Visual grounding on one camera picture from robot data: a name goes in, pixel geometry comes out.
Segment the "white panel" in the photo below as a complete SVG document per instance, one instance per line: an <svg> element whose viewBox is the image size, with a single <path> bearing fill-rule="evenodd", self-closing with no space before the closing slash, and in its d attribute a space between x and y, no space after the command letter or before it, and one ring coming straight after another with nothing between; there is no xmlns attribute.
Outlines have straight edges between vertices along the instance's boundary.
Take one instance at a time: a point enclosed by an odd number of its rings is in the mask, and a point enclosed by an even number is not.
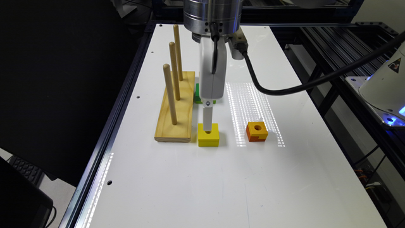
<svg viewBox="0 0 405 228"><path fill-rule="evenodd" d="M264 87L300 84L268 27L243 30ZM246 146L238 146L228 90L213 111L219 147L197 146L203 108L196 104L190 143L156 142L172 34L171 25L156 27L90 227L385 227L305 92L266 96L270 125L277 122L278 130L266 142L244 135ZM180 38L183 70L198 72L197 43L183 26ZM229 58L227 64L227 85L251 83L244 61ZM247 110L255 105L246 104Z"/></svg>

